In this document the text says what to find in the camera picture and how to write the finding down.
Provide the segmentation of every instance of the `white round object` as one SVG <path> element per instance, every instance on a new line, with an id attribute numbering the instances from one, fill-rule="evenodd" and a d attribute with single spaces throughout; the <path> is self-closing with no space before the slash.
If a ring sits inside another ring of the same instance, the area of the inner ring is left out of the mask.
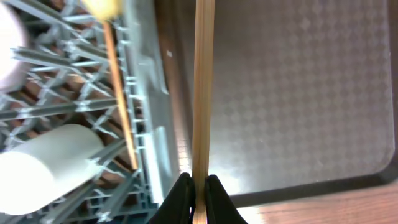
<path id="1" fill-rule="evenodd" d="M 101 167 L 88 159 L 102 148 L 92 130 L 68 124 L 0 154 L 0 212 L 35 212 L 92 179 Z"/>
<path id="2" fill-rule="evenodd" d="M 27 47 L 27 32 L 18 15 L 0 3 L 0 91 L 18 89 L 25 79 L 24 62 L 13 59 L 12 49 Z"/>

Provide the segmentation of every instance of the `wooden handle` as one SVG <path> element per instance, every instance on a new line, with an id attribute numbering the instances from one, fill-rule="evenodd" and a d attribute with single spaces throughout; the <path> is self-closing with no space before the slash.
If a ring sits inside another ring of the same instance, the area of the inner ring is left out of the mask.
<path id="1" fill-rule="evenodd" d="M 122 122 L 124 138 L 126 140 L 127 150 L 129 152 L 130 161 L 134 170 L 138 169 L 136 160 L 136 151 L 134 150 L 134 141 L 132 140 L 132 132 L 130 126 L 129 115 L 127 113 L 126 100 L 124 99 L 123 84 L 121 81 L 118 58 L 112 35 L 112 28 L 108 22 L 103 23 L 106 50 L 108 52 L 109 67 L 111 69 L 111 77 L 113 82 L 114 94 L 118 102 L 119 115 Z"/>
<path id="2" fill-rule="evenodd" d="M 197 0 L 193 94 L 192 177 L 196 189 L 194 223 L 206 223 L 205 179 L 209 170 L 215 0 Z"/>

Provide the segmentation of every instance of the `brown wooden stick in basket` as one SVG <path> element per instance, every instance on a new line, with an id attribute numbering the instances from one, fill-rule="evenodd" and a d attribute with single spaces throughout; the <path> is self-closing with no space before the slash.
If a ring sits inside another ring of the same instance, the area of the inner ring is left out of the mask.
<path id="1" fill-rule="evenodd" d="M 123 84 L 121 81 L 118 58 L 116 56 L 116 48 L 114 46 L 114 39 L 111 25 L 108 22 L 103 22 L 106 50 L 108 52 L 109 67 L 111 69 L 111 77 L 113 82 L 114 94 L 118 102 L 119 115 L 122 122 L 124 138 L 126 140 L 127 150 L 129 152 L 130 161 L 134 170 L 138 169 L 136 152 L 134 149 L 134 141 L 132 140 L 131 125 L 129 115 L 127 113 L 126 100 L 123 93 Z"/>
<path id="2" fill-rule="evenodd" d="M 193 94 L 192 177 L 196 190 L 194 223 L 206 223 L 205 179 L 209 170 L 215 0 L 197 0 Z"/>

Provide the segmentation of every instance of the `wooden stick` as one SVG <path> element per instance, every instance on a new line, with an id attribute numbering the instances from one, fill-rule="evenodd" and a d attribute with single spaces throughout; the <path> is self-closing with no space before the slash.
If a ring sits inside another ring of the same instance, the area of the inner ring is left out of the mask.
<path id="1" fill-rule="evenodd" d="M 109 67 L 111 69 L 111 76 L 114 88 L 116 101 L 118 102 L 119 115 L 122 122 L 124 138 L 126 140 L 127 151 L 129 152 L 130 161 L 134 170 L 138 169 L 136 160 L 136 151 L 134 150 L 134 141 L 132 140 L 132 132 L 130 126 L 129 115 L 127 113 L 126 100 L 124 99 L 123 84 L 121 81 L 118 58 L 116 56 L 116 49 L 114 46 L 113 34 L 111 25 L 103 22 L 106 50 L 108 52 Z"/>
<path id="2" fill-rule="evenodd" d="M 215 0 L 197 0 L 193 94 L 192 177 L 196 189 L 194 223 L 206 223 L 205 179 L 209 170 Z"/>

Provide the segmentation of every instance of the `gray textured mat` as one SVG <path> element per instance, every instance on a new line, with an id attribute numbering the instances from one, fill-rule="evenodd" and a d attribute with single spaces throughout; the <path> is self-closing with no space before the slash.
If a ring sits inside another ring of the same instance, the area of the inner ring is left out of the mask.
<path id="1" fill-rule="evenodd" d="M 178 9 L 192 93 L 195 2 Z M 385 1 L 216 1 L 210 173 L 230 195 L 387 166 L 388 26 Z"/>

